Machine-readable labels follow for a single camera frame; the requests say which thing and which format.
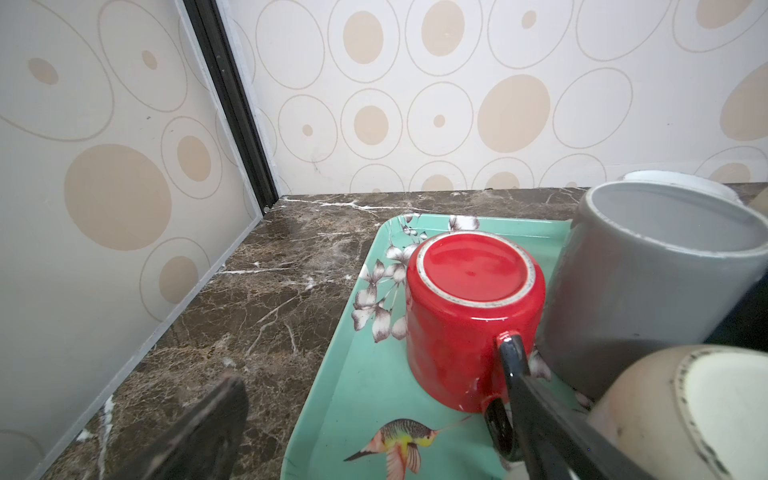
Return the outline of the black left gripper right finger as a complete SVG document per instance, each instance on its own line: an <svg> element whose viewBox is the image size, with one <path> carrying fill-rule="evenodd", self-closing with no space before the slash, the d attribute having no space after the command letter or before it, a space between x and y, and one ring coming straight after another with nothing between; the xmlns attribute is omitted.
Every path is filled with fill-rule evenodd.
<svg viewBox="0 0 768 480"><path fill-rule="evenodd" d="M495 450L508 462L523 460L531 479L648 479L575 412L534 379L517 334L496 340L508 400L495 400Z"/></svg>

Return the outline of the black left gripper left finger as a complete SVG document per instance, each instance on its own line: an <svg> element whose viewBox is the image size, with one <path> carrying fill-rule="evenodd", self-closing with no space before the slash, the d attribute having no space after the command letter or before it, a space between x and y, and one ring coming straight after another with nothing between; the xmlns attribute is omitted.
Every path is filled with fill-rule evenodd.
<svg viewBox="0 0 768 480"><path fill-rule="evenodd" d="M249 411L244 380L227 374L113 479L228 479Z"/></svg>

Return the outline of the cream speckled mug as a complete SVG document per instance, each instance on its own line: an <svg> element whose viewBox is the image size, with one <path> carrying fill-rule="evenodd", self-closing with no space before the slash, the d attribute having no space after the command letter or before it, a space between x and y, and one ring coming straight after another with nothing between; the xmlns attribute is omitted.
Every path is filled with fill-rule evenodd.
<svg viewBox="0 0 768 480"><path fill-rule="evenodd" d="M587 422L656 479L767 476L767 356L674 347L626 369Z"/></svg>

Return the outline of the light grey mug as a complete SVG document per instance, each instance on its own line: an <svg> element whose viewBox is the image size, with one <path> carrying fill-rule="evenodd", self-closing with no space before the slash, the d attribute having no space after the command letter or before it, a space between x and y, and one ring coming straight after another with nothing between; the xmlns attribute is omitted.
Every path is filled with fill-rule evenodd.
<svg viewBox="0 0 768 480"><path fill-rule="evenodd" d="M600 398L639 359L700 344L767 270L767 220L659 182L588 190L550 279L536 336L550 369Z"/></svg>

